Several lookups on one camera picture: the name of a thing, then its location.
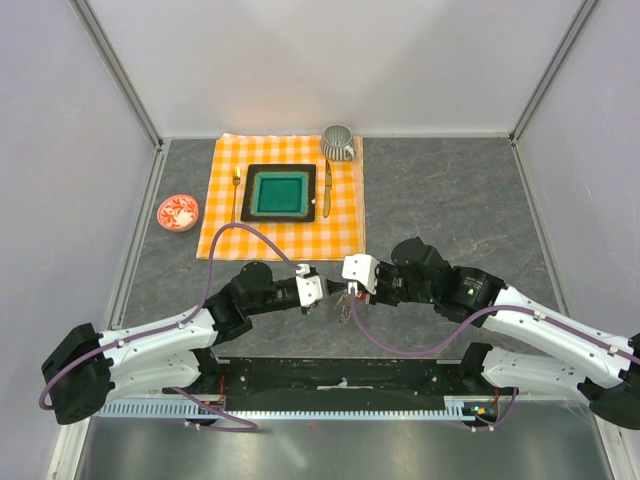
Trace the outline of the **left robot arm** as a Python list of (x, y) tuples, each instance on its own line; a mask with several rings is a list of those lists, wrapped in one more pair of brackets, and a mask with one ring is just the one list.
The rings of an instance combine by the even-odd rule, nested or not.
[(263, 262), (250, 262), (202, 305), (139, 327), (98, 332), (71, 329), (42, 364), (41, 409), (70, 425), (106, 403), (163, 389), (208, 393), (219, 382), (211, 349), (252, 329), (255, 315), (298, 308), (307, 313), (345, 289), (307, 264), (276, 280)]

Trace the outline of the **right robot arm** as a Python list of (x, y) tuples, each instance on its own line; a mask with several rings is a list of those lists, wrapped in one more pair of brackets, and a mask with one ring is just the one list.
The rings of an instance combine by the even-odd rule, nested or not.
[(458, 368), (458, 381), (477, 394), (488, 387), (572, 396), (619, 427), (639, 427), (639, 338), (583, 325), (537, 303), (481, 269), (453, 266), (418, 238), (398, 244), (390, 262), (361, 255), (345, 276), (372, 303), (420, 303), (451, 322), (456, 334), (469, 326), (506, 335), (540, 350), (509, 352), (473, 343)]

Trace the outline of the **yellow checkered cloth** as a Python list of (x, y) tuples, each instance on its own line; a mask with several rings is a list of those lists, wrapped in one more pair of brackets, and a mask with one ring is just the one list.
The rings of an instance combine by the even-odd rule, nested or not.
[(277, 254), (239, 228), (273, 241), (292, 260), (340, 260), (366, 249), (363, 142), (353, 161), (327, 160), (320, 136), (243, 136), (215, 144), (196, 256), (275, 260)]

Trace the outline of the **gold knife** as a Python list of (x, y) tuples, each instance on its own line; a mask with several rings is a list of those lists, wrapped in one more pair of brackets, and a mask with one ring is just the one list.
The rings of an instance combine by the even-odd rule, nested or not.
[(324, 175), (324, 202), (323, 202), (323, 217), (328, 218), (331, 212), (331, 191), (333, 187), (333, 177), (331, 163), (328, 159), (325, 160), (325, 175)]

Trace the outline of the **black teal square plate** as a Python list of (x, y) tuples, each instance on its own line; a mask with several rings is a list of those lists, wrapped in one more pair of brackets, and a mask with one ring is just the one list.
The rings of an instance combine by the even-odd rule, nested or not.
[(245, 223), (312, 223), (316, 218), (316, 166), (252, 164), (240, 219)]

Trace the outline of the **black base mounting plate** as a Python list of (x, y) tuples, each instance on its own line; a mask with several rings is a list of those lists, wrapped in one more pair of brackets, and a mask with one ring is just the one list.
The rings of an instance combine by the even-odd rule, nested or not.
[(228, 411), (346, 413), (442, 410), (446, 396), (491, 398), (495, 388), (429, 359), (227, 357), (184, 391), (220, 394)]

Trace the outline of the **gold fork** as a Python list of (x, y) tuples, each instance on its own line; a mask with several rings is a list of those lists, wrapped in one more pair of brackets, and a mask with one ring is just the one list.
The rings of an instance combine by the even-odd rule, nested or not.
[(233, 185), (233, 197), (231, 204), (231, 222), (236, 222), (236, 203), (237, 203), (237, 193), (238, 188), (241, 184), (241, 169), (239, 166), (236, 166), (232, 175), (232, 185)]

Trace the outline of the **grey striped mug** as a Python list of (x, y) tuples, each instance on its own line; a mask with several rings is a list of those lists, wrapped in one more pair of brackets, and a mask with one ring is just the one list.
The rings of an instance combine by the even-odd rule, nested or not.
[(320, 150), (326, 159), (335, 162), (350, 162), (357, 157), (354, 137), (343, 125), (331, 125), (324, 130)]

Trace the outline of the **red white patterned bowl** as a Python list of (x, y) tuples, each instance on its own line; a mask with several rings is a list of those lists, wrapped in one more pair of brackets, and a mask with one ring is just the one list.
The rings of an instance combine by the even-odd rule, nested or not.
[(177, 194), (164, 200), (156, 211), (158, 224), (171, 232), (191, 229), (199, 218), (199, 205), (190, 195)]

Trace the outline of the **aluminium corner post right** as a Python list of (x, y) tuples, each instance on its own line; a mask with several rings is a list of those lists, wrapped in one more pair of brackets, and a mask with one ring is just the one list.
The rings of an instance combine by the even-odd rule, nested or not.
[(599, 4), (599, 0), (583, 0), (580, 2), (576, 13), (509, 134), (509, 140), (513, 147), (517, 145), (523, 136)]

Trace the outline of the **aluminium corner post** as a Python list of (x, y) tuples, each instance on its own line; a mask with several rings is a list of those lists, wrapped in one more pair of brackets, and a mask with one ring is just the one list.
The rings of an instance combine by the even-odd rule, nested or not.
[(138, 123), (156, 150), (164, 144), (162, 135), (156, 128), (141, 97), (133, 85), (122, 61), (120, 60), (109, 36), (101, 24), (97, 13), (87, 0), (70, 0), (70, 5), (79, 17), (83, 27), (98, 50), (105, 66), (131, 108)]
[(583, 0), (580, 2), (576, 13), (509, 134), (509, 140), (513, 147), (517, 145), (523, 136), (599, 4), (599, 0)]

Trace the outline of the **aluminium corner post left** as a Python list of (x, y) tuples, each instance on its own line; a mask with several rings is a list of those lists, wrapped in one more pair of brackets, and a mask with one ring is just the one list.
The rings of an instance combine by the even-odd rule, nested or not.
[(83, 27), (98, 50), (105, 66), (131, 108), (138, 123), (156, 150), (164, 144), (162, 135), (156, 128), (141, 97), (133, 85), (122, 61), (120, 60), (109, 36), (101, 24), (97, 13), (87, 0), (70, 0), (70, 5), (79, 17)]

